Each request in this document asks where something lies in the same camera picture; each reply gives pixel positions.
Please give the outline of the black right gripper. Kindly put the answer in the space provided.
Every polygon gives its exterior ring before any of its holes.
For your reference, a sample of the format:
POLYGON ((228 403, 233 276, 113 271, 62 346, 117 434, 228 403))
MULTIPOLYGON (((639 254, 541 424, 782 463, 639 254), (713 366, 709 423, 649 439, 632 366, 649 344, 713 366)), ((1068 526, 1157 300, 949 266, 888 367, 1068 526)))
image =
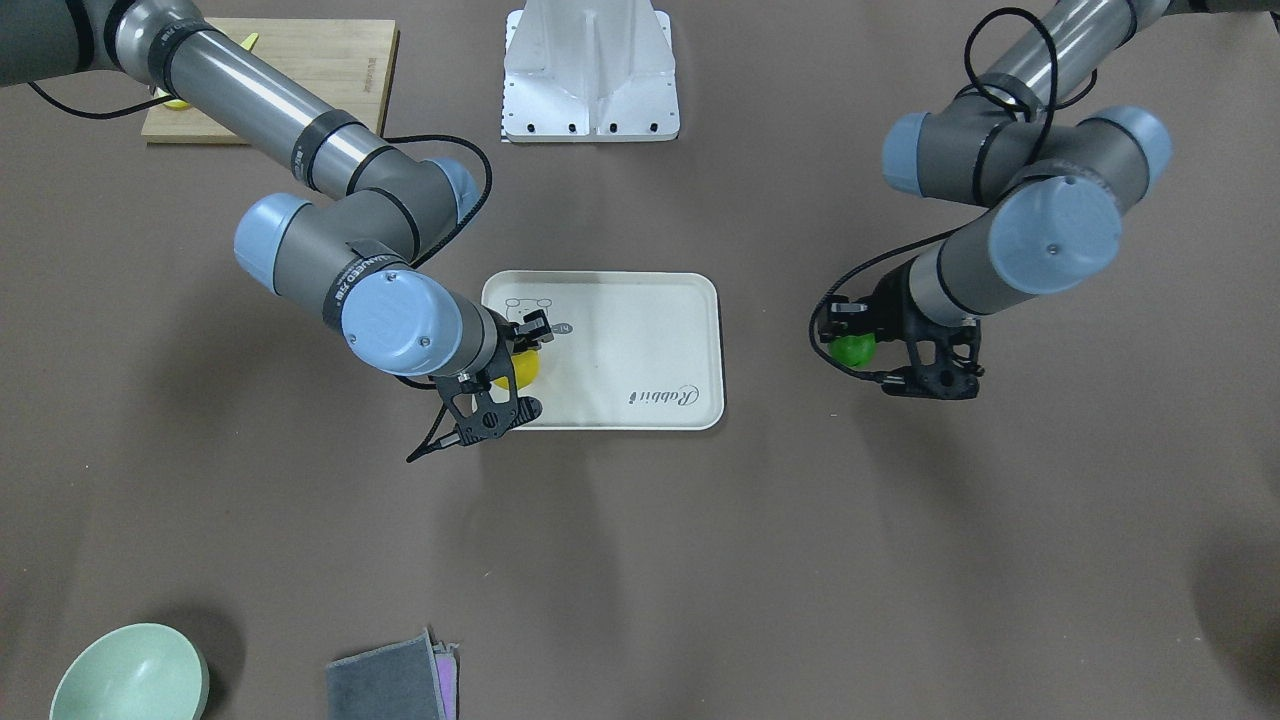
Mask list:
POLYGON ((488 364, 488 370, 498 369, 500 359, 508 352, 515 354, 526 348, 536 348, 539 351, 545 342, 553 340, 552 324, 541 309, 524 315, 521 322, 511 322, 493 309, 488 311, 494 318, 498 334, 498 342, 494 355, 488 364))

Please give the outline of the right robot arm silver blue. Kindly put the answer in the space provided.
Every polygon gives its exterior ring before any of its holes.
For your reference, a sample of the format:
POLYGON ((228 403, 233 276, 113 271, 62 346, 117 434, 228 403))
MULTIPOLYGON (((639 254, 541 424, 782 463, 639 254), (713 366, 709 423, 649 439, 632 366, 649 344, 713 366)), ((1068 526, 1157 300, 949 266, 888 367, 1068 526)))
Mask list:
POLYGON ((239 220, 239 265, 406 378, 509 370, 552 337, 425 272, 486 193, 457 161, 417 160, 242 47, 192 1, 5 1, 3 85, 114 70, 178 97, 284 167, 298 186, 239 220))

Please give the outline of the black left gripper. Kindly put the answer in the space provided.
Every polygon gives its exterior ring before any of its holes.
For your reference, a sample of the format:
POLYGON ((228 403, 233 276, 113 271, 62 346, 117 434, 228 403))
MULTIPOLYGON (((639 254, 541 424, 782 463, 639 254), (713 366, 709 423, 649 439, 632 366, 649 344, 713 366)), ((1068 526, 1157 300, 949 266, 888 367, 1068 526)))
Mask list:
POLYGON ((877 343, 924 340, 924 316, 909 287, 911 268, 913 263, 904 263, 888 272, 864 300, 820 301, 818 341, 829 345, 838 338, 869 334, 869 323, 877 343))

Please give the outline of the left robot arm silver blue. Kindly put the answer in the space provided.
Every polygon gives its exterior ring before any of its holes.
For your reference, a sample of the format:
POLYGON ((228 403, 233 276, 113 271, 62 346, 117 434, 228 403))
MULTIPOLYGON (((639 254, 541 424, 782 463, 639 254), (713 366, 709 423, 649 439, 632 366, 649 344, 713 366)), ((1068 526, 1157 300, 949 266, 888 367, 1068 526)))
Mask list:
POLYGON ((1124 215, 1165 173, 1172 140, 1137 106, 1112 106, 1074 126, 1055 118, 1093 87, 1105 59, 1169 15, 1268 13, 1275 1, 1057 1, 1020 8, 1028 32, 937 113, 897 119, 881 155, 902 193, 980 209, 954 231, 909 246, 911 259, 864 299, 831 290, 812 338, 836 354, 851 342, 969 342, 980 320, 1071 290, 1116 256, 1124 215))

